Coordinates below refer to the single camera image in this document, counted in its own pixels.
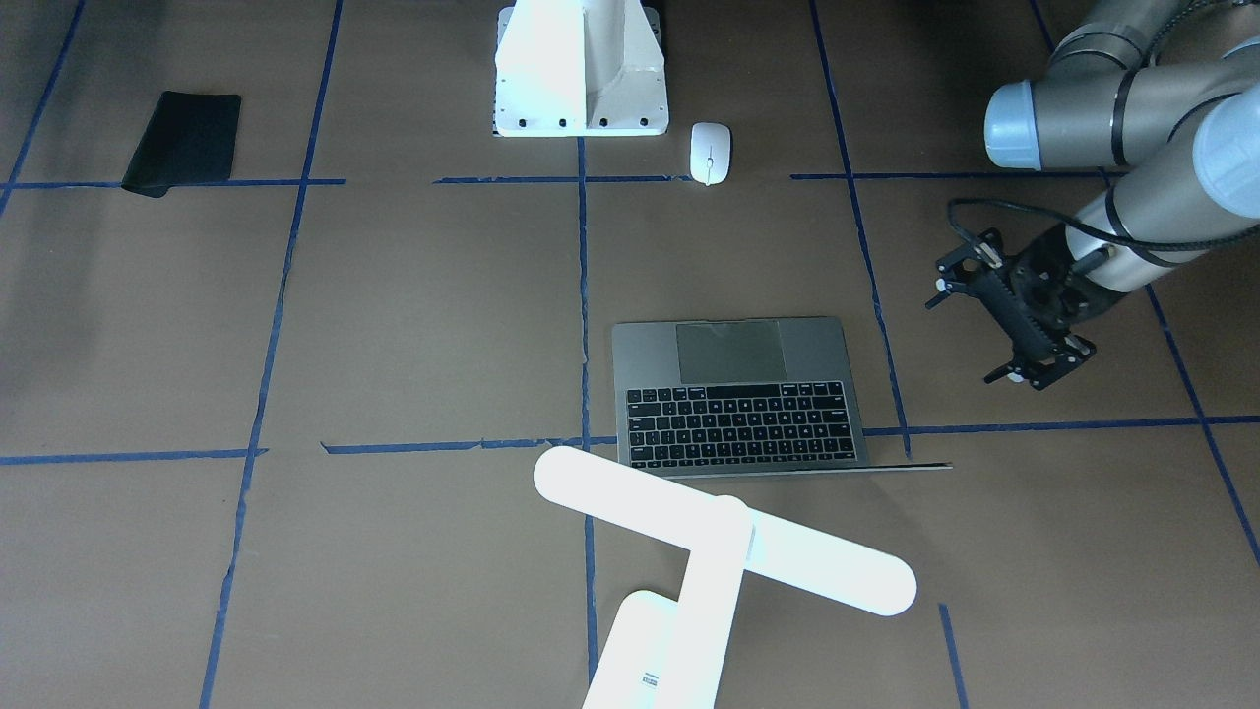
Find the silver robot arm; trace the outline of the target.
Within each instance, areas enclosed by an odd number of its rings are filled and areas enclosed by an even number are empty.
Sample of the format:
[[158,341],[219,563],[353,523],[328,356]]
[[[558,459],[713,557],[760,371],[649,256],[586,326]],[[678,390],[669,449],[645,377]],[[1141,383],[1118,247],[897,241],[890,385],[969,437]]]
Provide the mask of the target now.
[[1002,167],[1124,167],[1021,254],[983,246],[976,295],[1013,340],[1053,343],[1126,293],[1257,234],[1257,39],[1166,65],[1194,1],[1100,1],[1040,81],[995,89],[982,136]]

